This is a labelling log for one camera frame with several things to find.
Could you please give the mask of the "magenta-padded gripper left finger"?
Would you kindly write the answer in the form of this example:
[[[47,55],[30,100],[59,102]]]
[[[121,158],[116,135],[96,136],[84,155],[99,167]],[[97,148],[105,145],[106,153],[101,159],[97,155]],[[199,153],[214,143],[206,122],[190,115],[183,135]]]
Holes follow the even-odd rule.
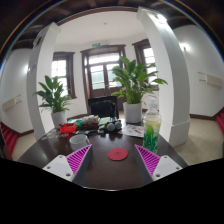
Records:
[[[80,184],[92,159],[92,145],[80,148],[67,156],[58,155],[43,170],[69,182]]]

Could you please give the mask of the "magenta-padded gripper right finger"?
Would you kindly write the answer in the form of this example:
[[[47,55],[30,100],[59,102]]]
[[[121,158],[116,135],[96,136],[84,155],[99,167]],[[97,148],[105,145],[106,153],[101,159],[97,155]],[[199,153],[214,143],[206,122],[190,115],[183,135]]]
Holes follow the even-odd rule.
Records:
[[[157,181],[182,169],[168,155],[159,156],[139,145],[135,145],[135,157],[144,184]]]

